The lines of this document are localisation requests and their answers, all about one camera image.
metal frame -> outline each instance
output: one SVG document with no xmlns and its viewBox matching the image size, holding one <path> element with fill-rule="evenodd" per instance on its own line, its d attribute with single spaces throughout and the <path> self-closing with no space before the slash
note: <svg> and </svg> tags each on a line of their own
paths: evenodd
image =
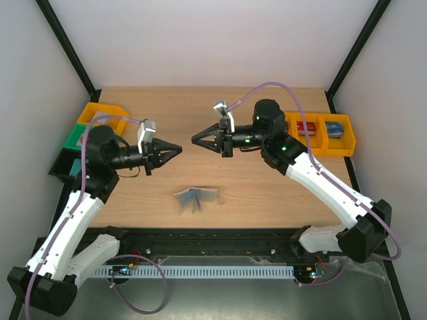
<svg viewBox="0 0 427 320">
<path fill-rule="evenodd" d="M 98 102 L 101 90 L 96 90 L 89 75 L 83 67 L 73 45 L 61 26 L 52 6 L 48 0 L 35 0 L 44 14 L 48 24 L 51 26 L 56 38 L 60 42 L 65 54 L 68 56 L 81 82 L 90 96 L 91 102 Z M 340 85 L 346 78 L 352 65 L 356 61 L 364 45 L 368 41 L 375 26 L 383 16 L 391 0 L 378 0 L 368 20 L 361 30 L 356 42 L 353 44 L 338 74 L 332 82 L 326 94 L 331 113 L 337 113 L 334 105 L 334 96 Z M 360 192 L 359 184 L 354 171 L 351 158 L 344 158 L 352 188 Z M 63 186 L 58 206 L 53 216 L 51 227 L 55 224 L 71 192 L 71 184 Z M 301 265 L 300 261 L 288 250 L 290 237 L 296 229 L 132 229 L 131 242 L 139 247 L 150 249 L 150 256 L 162 255 L 257 255 L 269 257 L 273 262 L 286 262 L 290 265 Z M 101 229 L 89 228 L 83 237 L 77 251 L 82 250 L 90 244 Z M 42 244 L 44 239 L 37 240 L 35 250 Z M 385 243 L 377 251 L 388 255 Z M 405 300 L 400 290 L 399 282 L 391 261 L 384 261 L 388 278 L 392 284 L 394 297 L 398 304 L 400 316 L 403 320 L 409 320 L 410 315 Z M 9 320 L 18 320 L 22 304 L 16 299 Z"/>
</svg>

wooden table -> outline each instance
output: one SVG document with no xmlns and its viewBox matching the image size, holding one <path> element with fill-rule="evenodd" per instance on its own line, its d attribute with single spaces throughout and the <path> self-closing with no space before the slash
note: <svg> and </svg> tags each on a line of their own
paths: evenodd
<svg viewBox="0 0 427 320">
<path fill-rule="evenodd" d="M 269 168 L 259 152 L 222 159 L 220 154 L 191 144 L 191 136 L 218 122 L 212 109 L 217 98 L 230 104 L 251 88 L 217 87 L 106 87 L 100 103 L 120 105 L 132 117 L 151 119 L 156 137 L 183 147 L 183 153 L 151 177 L 120 179 L 92 227 L 161 228 L 280 228 L 339 223 L 338 218 L 304 187 Z M 295 89 L 305 112 L 329 113 L 323 89 Z M 234 111 L 236 125 L 252 122 L 259 99 L 275 99 L 282 110 L 295 111 L 280 88 L 258 91 Z M 137 126 L 129 124 L 124 138 L 136 143 Z M 331 172 L 350 183 L 342 157 L 319 157 Z M 188 187 L 219 189 L 223 205 L 202 203 L 202 212 L 181 212 L 174 193 Z"/>
</svg>

wire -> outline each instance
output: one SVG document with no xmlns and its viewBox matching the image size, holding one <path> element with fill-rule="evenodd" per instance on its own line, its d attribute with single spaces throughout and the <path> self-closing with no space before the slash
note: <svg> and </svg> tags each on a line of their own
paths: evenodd
<svg viewBox="0 0 427 320">
<path fill-rule="evenodd" d="M 348 262 L 349 262 L 350 258 L 347 257 L 346 262 L 344 262 L 344 265 L 342 266 L 340 272 L 338 272 L 334 277 L 332 277 L 329 280 L 326 280 L 324 282 L 319 282 L 319 283 L 300 283 L 298 281 L 298 279 L 294 278 L 295 282 L 298 284 L 299 287 L 319 287 L 321 285 L 327 285 L 329 283 L 332 283 L 334 281 L 336 281 L 337 279 L 339 279 L 342 274 L 344 273 L 344 271 L 347 269 L 348 266 Z"/>
<path fill-rule="evenodd" d="M 242 102 L 244 102 L 247 98 L 249 98 L 251 95 L 253 95 L 258 90 L 263 89 L 265 87 L 269 87 L 270 85 L 275 85 L 275 86 L 278 86 L 278 87 L 281 87 L 281 88 L 285 89 L 291 95 L 292 99 L 295 101 L 295 104 L 298 107 L 298 111 L 301 114 L 302 124 L 304 126 L 304 136 L 306 137 L 306 141 L 307 141 L 308 156 L 310 158 L 310 161 L 311 161 L 313 167 L 317 170 L 317 172 L 319 174 L 321 174 L 326 180 L 328 180 L 333 186 L 335 186 L 343 194 L 345 194 L 347 197 L 349 197 L 353 202 L 357 202 L 358 199 L 353 194 L 351 194 L 350 192 L 348 192 L 344 187 L 342 187 L 337 181 L 335 181 L 332 177 L 330 177 L 326 172 L 320 170 L 320 167 L 316 163 L 316 160 L 315 160 L 315 158 L 313 156 L 312 146 L 311 146 L 310 138 L 309 138 L 309 135 L 308 135 L 306 115 L 304 114 L 304 111 L 302 110 L 302 106 L 301 106 L 300 101 L 296 97 L 295 93 L 288 86 L 286 86 L 286 85 L 284 85 L 283 83 L 280 83 L 280 82 L 266 82 L 266 83 L 263 83 L 262 85 L 259 85 L 255 89 L 252 89 L 247 95 L 245 95 L 244 97 L 242 97 L 239 101 L 235 102 L 229 108 L 229 111 L 235 109 L 238 105 L 240 105 Z M 387 225 L 387 223 L 384 222 L 384 220 L 382 220 L 375 212 L 373 212 L 373 210 L 371 210 L 371 208 L 369 208 L 368 206 L 366 206 L 364 203 L 361 203 L 360 206 L 364 210 L 366 210 L 366 212 L 368 212 L 371 216 L 373 216 L 373 218 L 375 220 L 377 220 L 377 222 L 379 224 L 381 224 L 381 226 L 384 228 L 384 230 L 386 230 L 387 233 L 391 236 L 391 238 L 393 239 L 394 243 L 396 244 L 396 248 L 397 248 L 397 253 L 393 257 L 387 257 L 387 256 L 379 255 L 377 253 L 373 253 L 372 256 L 376 257 L 376 258 L 379 258 L 379 259 L 382 259 L 382 260 L 388 260 L 388 261 L 393 261 L 393 260 L 399 259 L 400 256 L 402 255 L 402 245 L 399 242 L 396 234 L 393 232 L 393 230 L 391 230 L 391 228 Z"/>
<path fill-rule="evenodd" d="M 77 208 L 80 206 L 80 204 L 83 200 L 83 197 L 85 195 L 85 190 L 86 190 L 86 142 L 87 142 L 87 137 L 89 136 L 89 131 L 92 128 L 92 125 L 96 121 L 101 120 L 101 119 L 110 119 L 110 118 L 123 119 L 123 120 L 129 121 L 129 122 L 141 124 L 140 120 L 137 120 L 134 118 L 129 118 L 129 117 L 123 117 L 121 115 L 100 115 L 98 117 L 94 117 L 87 124 L 87 126 L 85 128 L 85 132 L 83 133 L 83 138 L 82 138 L 82 142 L 81 142 L 81 191 L 80 191 L 79 197 L 77 198 L 77 201 L 75 202 L 74 206 L 69 211 L 70 215 L 73 215 L 74 211 L 77 210 Z M 58 238 L 58 236 L 59 236 L 60 232 L 62 231 L 62 229 L 64 228 L 64 226 L 67 224 L 68 220 L 69 220 L 69 218 L 65 217 L 64 220 L 62 220 L 61 224 L 56 229 L 56 231 L 54 232 L 54 234 L 52 235 L 51 240 L 48 242 L 46 249 L 43 251 L 43 254 L 41 255 L 42 260 L 46 260 L 53 244 L 55 243 L 56 239 Z M 25 318 L 27 320 L 31 320 L 31 314 L 30 314 L 30 308 L 29 308 L 31 291 L 33 290 L 35 278 L 39 274 L 42 266 L 43 266 L 43 263 L 37 264 L 33 274 L 31 275 L 31 278 L 28 282 L 28 287 L 27 287 L 27 292 L 25 294 L 25 302 L 24 302 Z"/>
<path fill-rule="evenodd" d="M 241 152 L 252 152 L 252 151 L 258 151 L 261 150 L 261 147 L 255 147 L 255 148 L 240 148 Z"/>
<path fill-rule="evenodd" d="M 137 168 L 138 168 L 138 172 L 135 175 L 118 175 L 118 176 L 121 178 L 136 178 L 141 173 L 141 168 L 140 167 L 137 167 Z"/>
<path fill-rule="evenodd" d="M 319 264 L 322 266 L 323 271 L 325 271 L 325 273 L 326 273 L 326 268 L 325 268 L 325 265 L 323 263 L 322 258 L 319 255 L 316 255 L 316 258 L 318 258 Z"/>
<path fill-rule="evenodd" d="M 138 249 L 132 249 L 130 253 L 136 253 L 137 255 L 142 255 L 141 251 Z M 136 265 L 139 265 L 139 258 L 136 258 Z"/>
<path fill-rule="evenodd" d="M 152 261 L 152 260 L 144 257 L 143 255 L 116 255 L 114 258 L 111 258 L 110 260 L 116 260 L 116 259 L 121 259 L 121 258 L 139 258 L 141 260 L 147 261 L 150 265 L 154 266 L 159 271 L 159 273 L 161 275 L 161 278 L 163 279 L 163 283 L 165 284 L 165 295 L 163 296 L 163 301 L 161 302 L 160 306 L 157 309 L 154 309 L 153 311 L 144 311 L 144 310 L 141 310 L 141 309 L 138 309 L 138 308 L 134 307 L 133 305 L 131 305 L 126 300 L 126 298 L 121 294 L 121 292 L 119 291 L 119 289 L 117 288 L 117 286 L 114 283 L 114 277 L 117 275 L 117 272 L 113 273 L 113 275 L 111 276 L 111 285 L 110 285 L 110 287 L 119 296 L 119 298 L 132 311 L 135 311 L 136 313 L 140 313 L 142 315 L 152 315 L 154 313 L 157 313 L 157 312 L 161 311 L 166 306 L 166 303 L 169 300 L 169 296 L 170 296 L 169 285 L 167 284 L 166 276 L 165 276 L 165 273 L 163 272 L 163 270 L 161 270 L 161 268 L 159 267 L 159 265 L 157 263 L 155 263 L 154 261 Z"/>
<path fill-rule="evenodd" d="M 262 139 L 261 139 L 261 150 L 264 153 L 267 153 L 267 149 L 266 149 L 266 140 L 268 139 L 268 135 L 263 135 Z"/>
</svg>

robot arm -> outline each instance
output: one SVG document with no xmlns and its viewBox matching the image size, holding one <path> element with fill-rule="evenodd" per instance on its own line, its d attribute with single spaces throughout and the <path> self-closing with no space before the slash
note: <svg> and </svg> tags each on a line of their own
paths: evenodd
<svg viewBox="0 0 427 320">
<path fill-rule="evenodd" d="M 225 102 L 219 104 L 214 109 L 227 108 Z M 295 235 L 300 246 L 299 250 L 293 250 L 296 255 L 302 255 L 298 251 L 342 251 L 355 261 L 365 262 L 385 240 L 387 233 L 384 228 L 367 215 L 361 204 L 372 209 L 388 225 L 391 220 L 390 205 L 384 200 L 374 203 L 356 192 L 314 158 L 319 167 L 317 170 L 310 161 L 307 147 L 287 133 L 285 115 L 274 100 L 263 99 L 255 104 L 252 125 L 234 127 L 234 120 L 230 121 L 231 112 L 226 109 L 221 114 L 220 122 L 194 135 L 192 143 L 221 153 L 222 157 L 232 157 L 233 148 L 241 151 L 260 149 L 261 156 L 271 168 L 310 190 L 342 222 L 341 225 L 331 227 L 303 227 Z M 208 136 L 214 136 L 215 140 L 206 141 Z M 356 201 L 339 190 L 321 172 L 327 173 L 339 186 L 351 193 Z"/>
<path fill-rule="evenodd" d="M 8 282 L 16 296 L 24 300 L 28 282 L 37 266 L 38 270 L 30 305 L 56 316 L 63 315 L 72 305 L 77 290 L 84 281 L 108 259 L 116 256 L 122 247 L 126 231 L 108 227 L 86 249 L 73 257 L 92 219 L 109 199 L 119 181 L 117 169 L 132 169 L 144 166 L 147 175 L 160 168 L 182 152 L 179 145 L 153 138 L 155 125 L 145 120 L 138 132 L 138 145 L 129 145 L 118 137 L 111 127 L 100 125 L 89 132 L 86 145 L 88 163 L 86 187 L 77 209 L 71 208 L 81 194 L 81 174 L 73 183 L 68 202 L 54 228 L 39 250 L 28 261 L 25 268 L 14 267 L 8 275 Z M 46 258 L 43 255 L 48 243 L 59 229 Z"/>
</svg>

purple cable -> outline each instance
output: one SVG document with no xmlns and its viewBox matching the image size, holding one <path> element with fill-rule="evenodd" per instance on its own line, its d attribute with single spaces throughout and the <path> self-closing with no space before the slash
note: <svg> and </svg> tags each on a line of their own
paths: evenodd
<svg viewBox="0 0 427 320">
<path fill-rule="evenodd" d="M 278 86 L 278 87 L 281 87 L 281 88 L 285 89 L 291 95 L 292 99 L 295 101 L 295 104 L 298 107 L 298 111 L 301 114 L 302 124 L 304 126 L 304 135 L 305 135 L 306 141 L 307 141 L 308 156 L 310 158 L 310 161 L 312 162 L 313 167 L 316 168 L 317 171 L 319 171 L 320 167 L 316 163 L 316 160 L 314 159 L 313 152 L 312 152 L 312 146 L 311 146 L 310 138 L 309 138 L 309 135 L 308 135 L 306 116 L 304 115 L 304 111 L 302 110 L 302 106 L 301 106 L 300 101 L 296 97 L 295 93 L 288 86 L 286 86 L 286 85 L 284 85 L 283 83 L 280 83 L 280 82 L 266 82 L 266 83 L 263 83 L 262 85 L 259 85 L 255 89 L 251 90 L 247 95 L 245 95 L 244 97 L 242 97 L 239 101 L 235 102 L 229 108 L 229 110 L 231 111 L 231 110 L 235 109 L 238 105 L 240 105 L 242 102 L 244 102 L 247 98 L 249 98 L 255 92 L 257 92 L 258 90 L 260 90 L 262 88 L 268 87 L 270 85 L 275 85 L 275 86 Z M 349 193 L 347 190 L 345 190 L 339 183 L 337 183 L 327 173 L 325 173 L 323 171 L 320 174 L 325 179 L 327 179 L 332 185 L 334 185 L 337 189 L 339 189 L 343 194 L 345 194 L 347 197 L 349 197 L 353 202 L 357 202 L 357 198 L 355 196 L 353 196 L 351 193 Z M 396 248 L 397 248 L 397 253 L 393 257 L 386 257 L 386 256 L 383 256 L 383 255 L 378 255 L 376 253 L 373 253 L 372 256 L 373 257 L 377 257 L 377 258 L 382 259 L 382 260 L 388 260 L 388 261 L 393 261 L 393 260 L 399 259 L 399 257 L 402 255 L 402 245 L 400 244 L 399 240 L 397 239 L 396 234 L 393 232 L 393 230 L 391 230 L 391 228 L 387 225 L 387 223 L 385 223 L 375 212 L 373 212 L 373 210 L 371 210 L 371 208 L 368 208 L 364 203 L 361 203 L 360 206 L 364 210 L 366 210 L 366 212 L 368 212 L 371 216 L 373 216 L 375 218 L 375 220 L 377 220 L 379 222 L 379 224 L 381 224 L 381 226 L 387 231 L 387 233 L 391 236 L 391 238 L 393 238 L 393 241 L 395 242 Z"/>
<path fill-rule="evenodd" d="M 319 287 L 319 286 L 321 286 L 321 285 L 327 285 L 327 284 L 329 284 L 329 283 L 331 283 L 331 282 L 334 282 L 336 279 L 338 279 L 339 277 L 341 277 L 342 276 L 342 274 L 344 273 L 344 271 L 347 269 L 347 266 L 348 266 L 348 262 L 349 262 L 349 260 L 350 260 L 350 258 L 349 257 L 347 257 L 347 259 L 346 259 L 346 262 L 344 262 L 344 265 L 342 266 L 342 268 L 341 268 L 341 270 L 340 270 L 340 272 L 338 272 L 334 277 L 332 277 L 331 279 L 329 279 L 329 280 L 326 280 L 326 281 L 324 281 L 324 282 L 320 282 L 320 283 L 300 283 L 299 281 L 298 281 L 298 279 L 294 279 L 295 280 L 295 282 L 299 285 L 299 286 L 301 286 L 301 287 Z"/>
<path fill-rule="evenodd" d="M 121 294 L 121 292 L 119 291 L 119 289 L 115 285 L 114 277 L 116 276 L 117 272 L 113 273 L 113 275 L 111 276 L 111 288 L 114 290 L 114 292 L 119 296 L 119 298 L 132 311 L 135 311 L 136 313 L 140 313 L 142 315 L 152 315 L 154 313 L 161 311 L 166 306 L 166 303 L 169 300 L 169 296 L 170 296 L 169 285 L 167 284 L 166 276 L 165 276 L 165 273 L 163 272 L 163 270 L 160 269 L 160 267 L 157 263 L 155 263 L 154 261 L 152 261 L 152 260 L 150 260 L 150 259 L 148 259 L 142 255 L 116 255 L 114 258 L 111 258 L 110 260 L 116 260 L 116 259 L 121 259 L 121 258 L 138 258 L 138 259 L 147 261 L 150 265 L 153 265 L 159 271 L 161 278 L 163 279 L 163 283 L 165 284 L 165 295 L 163 296 L 163 301 L 161 302 L 160 306 L 157 309 L 154 309 L 153 311 L 144 311 L 144 310 L 138 309 L 138 308 L 134 307 L 133 305 L 131 305 L 129 302 L 127 302 L 126 298 Z"/>
<path fill-rule="evenodd" d="M 87 124 L 87 126 L 85 128 L 85 132 L 83 134 L 83 138 L 82 138 L 83 141 L 81 142 L 81 192 L 79 194 L 79 197 L 77 198 L 75 205 L 69 211 L 70 215 L 72 215 L 74 213 L 74 211 L 79 207 L 81 201 L 83 200 L 83 196 L 84 196 L 85 189 L 86 189 L 86 141 L 87 141 L 87 136 L 89 135 L 89 131 L 92 128 L 92 125 L 96 121 L 101 120 L 101 119 L 110 119 L 110 118 L 124 119 L 124 120 L 129 121 L 129 122 L 141 123 L 140 120 L 137 120 L 134 118 L 129 118 L 129 117 L 123 117 L 121 115 L 100 115 L 98 117 L 93 118 Z M 68 220 L 69 220 L 68 217 L 64 218 L 64 220 L 62 220 L 61 224 L 58 226 L 58 229 L 56 229 L 51 240 L 48 242 L 46 249 L 44 250 L 43 254 L 41 255 L 41 258 L 43 260 L 45 260 L 46 257 L 49 255 L 49 252 L 50 252 L 53 244 L 55 243 L 55 240 L 58 238 L 60 232 L 62 231 L 64 226 L 67 224 Z M 29 301 L 30 301 L 30 297 L 31 297 L 31 291 L 33 290 L 35 278 L 36 278 L 37 274 L 40 272 L 41 266 L 42 266 L 42 263 L 37 264 L 36 268 L 34 269 L 33 274 L 31 275 L 31 278 L 28 282 L 28 287 L 27 287 L 27 292 L 25 294 L 25 302 L 24 302 L 25 318 L 27 320 L 31 320 L 31 315 L 30 315 L 30 311 L 29 311 Z"/>
</svg>

